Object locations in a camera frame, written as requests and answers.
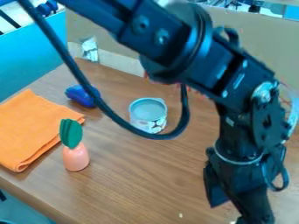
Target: table surface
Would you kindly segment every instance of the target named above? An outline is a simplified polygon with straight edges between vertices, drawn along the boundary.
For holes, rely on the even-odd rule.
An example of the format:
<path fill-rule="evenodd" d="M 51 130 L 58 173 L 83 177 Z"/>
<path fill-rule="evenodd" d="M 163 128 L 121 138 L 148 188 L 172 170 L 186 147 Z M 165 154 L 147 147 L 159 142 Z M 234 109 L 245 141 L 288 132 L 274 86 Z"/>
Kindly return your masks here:
<path fill-rule="evenodd" d="M 179 91 L 111 68 L 77 60 L 102 97 L 128 118 L 128 105 L 138 97 L 162 97 L 169 107 L 169 129 L 180 114 Z M 205 148 L 218 136 L 219 119 L 211 102 L 191 95 L 191 124 L 175 140 L 150 141 L 134 136 L 98 109 L 82 108 L 64 96 L 75 80 L 65 66 L 32 83 L 36 94 L 86 115 L 84 143 L 91 164 L 66 171 L 61 144 L 28 170 L 0 168 L 0 187 L 58 223 L 224 224 L 239 216 L 231 203 L 211 209 L 205 198 L 202 170 Z M 298 134 L 289 141 L 286 165 L 292 182 L 270 193 L 277 223 L 299 223 Z"/>

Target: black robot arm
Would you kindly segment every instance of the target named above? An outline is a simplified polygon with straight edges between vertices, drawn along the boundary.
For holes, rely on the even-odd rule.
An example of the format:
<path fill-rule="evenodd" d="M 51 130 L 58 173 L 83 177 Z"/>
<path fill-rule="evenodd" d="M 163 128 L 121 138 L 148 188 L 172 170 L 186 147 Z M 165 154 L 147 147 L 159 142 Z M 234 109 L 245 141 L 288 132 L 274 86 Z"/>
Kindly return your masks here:
<path fill-rule="evenodd" d="M 18 0 L 52 41 L 95 104 L 133 133 L 150 135 L 120 119 L 90 90 L 90 83 L 53 30 L 28 0 Z M 289 175 L 283 165 L 294 124 L 286 121 L 274 73 L 240 47 L 235 30 L 213 29 L 207 12 L 193 3 L 174 3 L 167 10 L 152 0 L 58 0 L 67 8 L 108 30 L 121 44 L 141 54 L 149 77 L 165 84 L 182 83 L 182 123 L 189 121 L 184 85 L 216 103 L 219 139 L 206 150 L 205 189 L 212 207 L 231 200 L 241 213 L 238 224 L 274 223 L 267 189 L 284 189 Z M 272 184 L 282 175 L 282 187 Z"/>

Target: orange towel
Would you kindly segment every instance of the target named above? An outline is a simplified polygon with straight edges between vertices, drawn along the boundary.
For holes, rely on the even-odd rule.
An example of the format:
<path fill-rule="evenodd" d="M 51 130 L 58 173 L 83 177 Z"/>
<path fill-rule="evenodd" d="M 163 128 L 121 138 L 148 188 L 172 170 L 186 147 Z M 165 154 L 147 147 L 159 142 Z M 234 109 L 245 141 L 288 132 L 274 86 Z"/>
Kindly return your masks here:
<path fill-rule="evenodd" d="M 84 122 L 82 114 L 35 95 L 30 89 L 0 105 L 0 164 L 22 172 L 60 142 L 60 120 Z"/>

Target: tin can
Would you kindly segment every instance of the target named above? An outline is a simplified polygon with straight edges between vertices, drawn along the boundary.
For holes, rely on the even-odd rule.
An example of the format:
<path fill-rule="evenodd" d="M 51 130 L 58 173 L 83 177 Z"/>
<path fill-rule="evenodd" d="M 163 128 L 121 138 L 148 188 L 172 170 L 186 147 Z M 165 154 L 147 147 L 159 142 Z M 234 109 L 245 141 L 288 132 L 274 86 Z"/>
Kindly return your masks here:
<path fill-rule="evenodd" d="M 130 123 L 150 134 L 165 129 L 167 106 L 161 98 L 140 98 L 129 105 Z"/>

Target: black cable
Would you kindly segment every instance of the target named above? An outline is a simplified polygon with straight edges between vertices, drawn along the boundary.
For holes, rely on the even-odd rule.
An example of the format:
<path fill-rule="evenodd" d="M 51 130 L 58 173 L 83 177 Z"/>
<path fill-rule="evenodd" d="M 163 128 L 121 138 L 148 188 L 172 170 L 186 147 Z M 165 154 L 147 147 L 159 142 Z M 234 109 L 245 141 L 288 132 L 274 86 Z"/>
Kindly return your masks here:
<path fill-rule="evenodd" d="M 110 117 L 115 123 L 119 124 L 124 129 L 129 130 L 138 136 L 146 137 L 149 139 L 155 139 L 155 140 L 172 139 L 180 135 L 185 130 L 190 120 L 190 110 L 189 110 L 186 86 L 184 84 L 181 84 L 182 114 L 177 127 L 172 132 L 158 135 L 158 134 L 149 134 L 148 132 L 137 129 L 134 126 L 132 126 L 130 123 L 126 122 L 121 117 L 119 117 L 100 97 L 94 94 L 90 82 L 81 72 L 78 65 L 73 60 L 70 53 L 67 51 L 66 47 L 64 46 L 64 44 L 58 38 L 58 36 L 56 35 L 52 27 L 36 11 L 36 9 L 29 2 L 29 0 L 18 0 L 18 2 L 28 13 L 28 15 L 30 15 L 32 19 L 36 22 L 40 30 L 43 31 L 43 33 L 48 37 L 52 45 L 59 53 L 61 59 L 63 59 L 63 61 L 66 63 L 70 71 L 73 73 L 76 80 L 79 82 L 79 84 L 81 84 L 84 90 L 93 98 L 94 104 L 99 109 L 101 109 L 103 113 L 105 113 L 108 117 Z"/>
<path fill-rule="evenodd" d="M 5 19 L 10 25 L 15 27 L 16 29 L 21 28 L 21 25 L 18 24 L 15 20 L 13 20 L 9 15 L 7 15 L 4 11 L 0 10 L 0 17 Z"/>

